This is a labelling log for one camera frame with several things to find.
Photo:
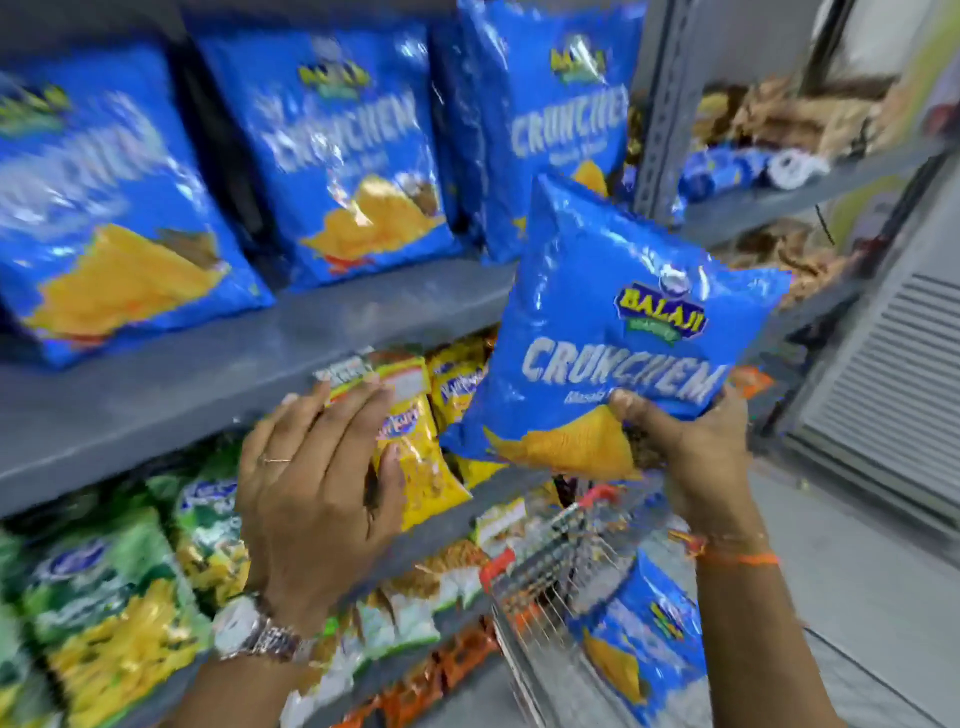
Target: yellow snack packet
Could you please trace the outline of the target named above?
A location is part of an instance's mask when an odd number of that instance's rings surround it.
[[[397,359],[397,355],[387,352],[372,354],[365,363],[364,367],[354,368],[356,378],[334,389],[333,399],[359,383],[364,371],[376,371],[383,383],[394,388],[394,406],[377,435],[373,465],[379,472],[383,451],[392,442],[399,443],[400,467],[406,480],[407,505],[403,511],[403,530],[406,531],[467,502],[471,495],[450,472],[440,450],[437,425],[427,400],[430,379],[424,359],[409,355]]]

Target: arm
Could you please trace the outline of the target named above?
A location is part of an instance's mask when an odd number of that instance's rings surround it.
[[[794,613],[766,527],[750,494],[747,408],[732,388],[693,423],[617,392],[620,419],[649,433],[667,462],[666,494],[691,532],[708,540],[697,562],[707,673],[717,728],[843,728]]]
[[[330,387],[288,397],[244,441],[237,487],[248,588],[301,637],[329,614],[400,530],[403,473],[396,446],[380,461],[379,507],[364,507],[376,435],[393,392],[372,378],[327,406]],[[166,728],[276,728],[307,668],[270,657],[205,663]]]

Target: shelf upright post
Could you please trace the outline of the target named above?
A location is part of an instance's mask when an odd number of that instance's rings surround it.
[[[657,68],[643,114],[643,160],[634,212],[671,222],[677,184],[690,147],[697,108],[723,35],[725,0],[668,0]]]

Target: blue snack packet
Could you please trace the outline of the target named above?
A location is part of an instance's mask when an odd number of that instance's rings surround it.
[[[437,125],[438,150],[445,148],[459,209],[479,227],[483,190],[487,188],[487,151],[474,94],[475,71],[467,54],[460,17],[437,21],[430,28],[430,59],[442,122]],[[441,174],[444,187],[448,180]]]
[[[55,366],[273,296],[207,193],[156,48],[0,76],[0,297]]]
[[[653,723],[671,692],[707,674],[697,605],[642,550],[610,601],[571,627],[642,725]]]
[[[611,391],[696,419],[789,285],[789,273],[731,271],[580,185],[539,175],[489,371],[441,442],[473,460],[636,479]]]
[[[486,147],[480,223],[488,257],[506,262],[526,241],[539,171],[609,196],[607,177],[626,151],[646,4],[548,13],[460,0],[460,9]]]
[[[296,289],[455,252],[431,123],[426,29],[210,36]]]

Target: left hand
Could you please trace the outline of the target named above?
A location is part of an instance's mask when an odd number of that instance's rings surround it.
[[[364,506],[376,436],[393,390],[369,376],[332,405],[328,382],[288,395],[247,436],[237,510],[249,584],[273,616],[306,637],[399,533],[405,496],[396,444],[380,463],[379,507]]]

